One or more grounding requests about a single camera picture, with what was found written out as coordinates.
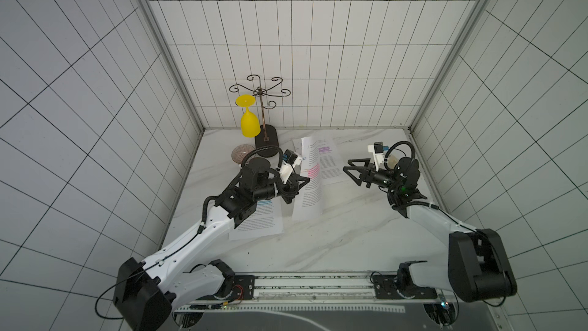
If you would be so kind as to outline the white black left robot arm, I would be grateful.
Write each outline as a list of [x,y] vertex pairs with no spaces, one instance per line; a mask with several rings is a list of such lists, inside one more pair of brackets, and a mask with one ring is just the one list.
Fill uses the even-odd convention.
[[173,311],[193,300],[226,300],[231,295],[235,274],[223,261],[211,261],[200,269],[191,264],[252,216],[258,202],[280,197],[290,203],[309,183],[295,171],[302,157],[291,150],[279,155],[277,168],[255,152],[246,155],[228,186],[205,199],[200,222],[144,260],[130,258],[121,264],[113,305],[131,329],[157,330]]

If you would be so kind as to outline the yellow plastic wine glass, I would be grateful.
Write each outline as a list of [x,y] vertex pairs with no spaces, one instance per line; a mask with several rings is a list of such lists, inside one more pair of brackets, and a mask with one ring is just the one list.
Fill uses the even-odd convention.
[[261,132],[260,122],[257,116],[250,111],[250,107],[255,104],[255,97],[252,95],[241,95],[236,99],[236,104],[244,109],[243,116],[240,120],[242,134],[247,138],[258,136]]

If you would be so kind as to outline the small pink glass bowl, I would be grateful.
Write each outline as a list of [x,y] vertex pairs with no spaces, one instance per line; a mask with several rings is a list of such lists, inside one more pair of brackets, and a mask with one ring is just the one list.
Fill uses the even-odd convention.
[[242,164],[243,159],[252,151],[255,150],[255,147],[251,144],[241,144],[236,146],[231,152],[231,159],[236,164]]

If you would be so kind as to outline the purple highlighted paper document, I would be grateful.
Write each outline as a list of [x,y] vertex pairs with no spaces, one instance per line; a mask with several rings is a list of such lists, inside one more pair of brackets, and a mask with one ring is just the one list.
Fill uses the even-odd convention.
[[309,176],[307,170],[309,165],[306,158],[308,152],[303,151],[303,141],[306,140],[312,145],[311,153],[318,155],[318,165],[320,168],[320,178],[324,185],[332,185],[345,181],[346,175],[343,172],[343,159],[338,151],[337,145],[331,137],[322,134],[313,134],[303,138],[294,139],[292,144],[295,151],[303,157],[300,172],[304,176]]

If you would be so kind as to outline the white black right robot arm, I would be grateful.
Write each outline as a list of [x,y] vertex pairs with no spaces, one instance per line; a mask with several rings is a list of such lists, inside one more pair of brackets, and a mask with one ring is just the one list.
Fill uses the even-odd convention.
[[400,264],[396,287],[401,297],[413,297],[419,287],[451,291],[467,303],[517,294],[500,235],[467,225],[429,202],[417,188],[420,170],[416,159],[404,157],[393,168],[379,168],[370,159],[351,159],[342,170],[357,185],[376,185],[394,211],[426,229],[444,246],[439,260]]

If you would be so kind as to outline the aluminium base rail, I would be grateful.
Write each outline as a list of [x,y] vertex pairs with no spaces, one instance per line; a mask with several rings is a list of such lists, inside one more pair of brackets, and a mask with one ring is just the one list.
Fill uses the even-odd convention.
[[[253,305],[356,305],[395,303],[455,303],[459,298],[453,292],[435,289],[436,300],[378,300],[370,282],[373,272],[262,272],[236,273],[233,276],[220,274],[216,270],[200,267],[191,273],[184,272],[173,280],[164,294],[174,294],[171,309],[216,309],[223,307],[245,307]],[[233,302],[198,300],[200,297],[216,294],[223,282],[235,275],[254,275],[255,289],[252,300]]]

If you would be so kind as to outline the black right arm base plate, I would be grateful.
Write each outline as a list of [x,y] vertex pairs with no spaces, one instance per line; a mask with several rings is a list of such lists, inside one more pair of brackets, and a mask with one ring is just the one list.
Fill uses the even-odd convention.
[[378,300],[436,300],[434,288],[418,287],[403,276],[398,279],[396,274],[373,272],[370,282]]

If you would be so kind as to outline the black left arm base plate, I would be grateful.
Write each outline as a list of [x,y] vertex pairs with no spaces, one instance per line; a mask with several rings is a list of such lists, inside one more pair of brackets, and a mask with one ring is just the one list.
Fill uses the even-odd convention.
[[216,294],[203,296],[198,300],[219,302],[252,300],[254,298],[255,280],[256,277],[254,275],[235,275],[226,279]]

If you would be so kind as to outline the blue highlighted paper document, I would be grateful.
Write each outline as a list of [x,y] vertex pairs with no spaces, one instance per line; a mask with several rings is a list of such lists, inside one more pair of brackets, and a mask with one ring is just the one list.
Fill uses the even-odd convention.
[[283,233],[283,215],[280,198],[260,201],[248,219],[229,233],[232,242],[257,239]]

